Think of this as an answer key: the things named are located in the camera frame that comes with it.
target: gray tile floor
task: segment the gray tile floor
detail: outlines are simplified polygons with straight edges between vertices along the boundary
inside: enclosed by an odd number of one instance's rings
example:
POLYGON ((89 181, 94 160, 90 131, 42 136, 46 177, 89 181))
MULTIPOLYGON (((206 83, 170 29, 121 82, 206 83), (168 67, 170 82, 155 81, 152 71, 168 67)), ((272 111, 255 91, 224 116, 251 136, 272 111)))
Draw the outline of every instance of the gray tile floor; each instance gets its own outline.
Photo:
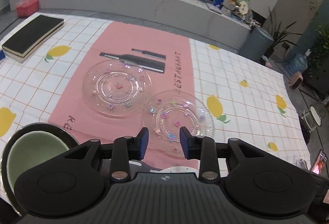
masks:
MULTIPOLYGON (((142 19, 132 18, 132 17, 126 17, 122 15, 117 14, 110 14, 110 13, 95 13, 95 12, 89 12, 89 11, 79 11, 79 10, 63 10, 63 9, 42 9, 39 10, 39 12, 44 13, 56 13, 56 14, 72 14, 72 15, 79 15, 79 16, 86 16, 86 17, 95 17, 95 18, 102 18, 102 19, 108 19, 108 20, 114 20, 119 21, 123 23, 129 23, 139 26, 146 26, 150 28, 155 28, 163 31, 167 31, 170 33, 174 33, 177 35, 182 35, 185 37, 190 37, 199 41, 203 41, 205 43, 217 45, 222 49, 237 53, 236 49, 233 49, 231 47, 228 47, 226 45, 221 44, 220 42, 213 41, 211 39, 208 39, 206 37, 202 37, 178 28, 174 28, 171 26, 165 26, 159 23, 145 21, 142 19)), ((0 39, 2 39, 7 33, 9 33, 13 28, 15 28, 19 23, 21 23, 24 19, 17 18, 16 12, 3 12, 0 14, 0 39)), ((271 60, 271 63, 273 65, 273 70, 284 74, 284 67, 281 64, 274 63, 273 60, 271 60)), ((314 92, 308 88, 307 86, 300 86, 298 89, 293 90, 289 87, 288 84, 288 77, 285 75, 285 83, 286 83, 286 89, 289 95, 289 98, 293 105, 295 106, 297 112, 299 115, 302 115, 304 110, 307 110, 310 105, 317 101, 316 95, 314 92)), ((329 155, 329 116, 326 116, 325 120, 323 121, 323 125, 321 127, 318 127, 314 132, 311 133, 310 142, 307 145, 310 157, 311 157, 311 163, 315 161, 315 158, 317 157, 319 150, 323 149, 325 153, 328 153, 329 155)), ((326 168, 322 176, 325 176, 329 178, 328 174, 328 168, 326 168)))

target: pink placemat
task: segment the pink placemat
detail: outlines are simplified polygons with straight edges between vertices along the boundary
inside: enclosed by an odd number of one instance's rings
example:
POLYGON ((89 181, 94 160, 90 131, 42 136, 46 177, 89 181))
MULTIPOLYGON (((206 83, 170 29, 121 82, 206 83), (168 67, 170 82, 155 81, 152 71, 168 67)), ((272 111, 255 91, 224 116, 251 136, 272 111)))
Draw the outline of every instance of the pink placemat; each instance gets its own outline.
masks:
MULTIPOLYGON (((102 143, 112 143, 118 137, 136 136, 142 128, 141 112, 119 119, 106 117, 89 107, 82 93, 83 79, 88 70, 95 64, 108 60, 106 57, 99 56, 101 52, 132 54, 153 59, 131 51, 132 48, 166 56, 166 60, 161 60, 166 64, 163 74, 147 70, 153 84, 150 98, 159 92, 174 88, 180 88, 194 96, 193 67, 188 38, 147 27, 114 22, 106 28, 87 52, 58 101, 49 122, 68 129, 79 143, 93 138, 99 138, 102 143)), ((150 130, 145 163, 162 169, 172 166, 197 168, 196 160, 173 158, 164 151, 155 150, 154 144, 159 142, 154 140, 154 136, 154 132, 150 130)))

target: ribbed gray panel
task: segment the ribbed gray panel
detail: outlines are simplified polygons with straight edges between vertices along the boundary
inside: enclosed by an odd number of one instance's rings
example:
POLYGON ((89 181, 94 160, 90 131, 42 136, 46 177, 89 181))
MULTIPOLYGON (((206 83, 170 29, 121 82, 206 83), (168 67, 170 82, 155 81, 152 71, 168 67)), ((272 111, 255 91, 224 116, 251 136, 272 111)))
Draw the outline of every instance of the ribbed gray panel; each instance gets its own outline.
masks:
POLYGON ((70 218, 25 216, 19 224, 308 224, 305 215, 286 220, 260 219, 235 208, 220 187, 199 182, 194 173, 139 173, 115 184, 90 210, 70 218))

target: gray trash can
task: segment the gray trash can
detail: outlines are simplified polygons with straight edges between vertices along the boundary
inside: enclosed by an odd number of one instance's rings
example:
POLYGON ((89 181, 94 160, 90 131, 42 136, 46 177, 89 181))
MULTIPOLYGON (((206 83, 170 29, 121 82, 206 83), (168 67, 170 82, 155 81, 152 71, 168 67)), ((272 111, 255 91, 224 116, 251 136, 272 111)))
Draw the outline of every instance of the gray trash can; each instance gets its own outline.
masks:
POLYGON ((258 62, 274 39, 264 28, 256 27, 239 51, 239 55, 258 62))

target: glass plate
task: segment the glass plate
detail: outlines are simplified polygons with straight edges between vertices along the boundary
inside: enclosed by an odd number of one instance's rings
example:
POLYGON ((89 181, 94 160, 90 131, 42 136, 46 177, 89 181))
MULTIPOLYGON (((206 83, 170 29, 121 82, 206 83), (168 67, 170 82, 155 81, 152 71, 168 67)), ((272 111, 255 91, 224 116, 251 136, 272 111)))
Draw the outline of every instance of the glass plate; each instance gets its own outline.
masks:
POLYGON ((184 157, 179 141, 180 127, 192 136, 213 137, 213 118, 202 101, 192 95, 169 90, 156 94, 144 108, 142 121, 156 140, 151 147, 175 157, 184 157))
POLYGON ((143 108, 151 87, 150 76, 126 60, 96 64, 87 72, 82 85, 88 104, 108 116, 125 116, 143 108))

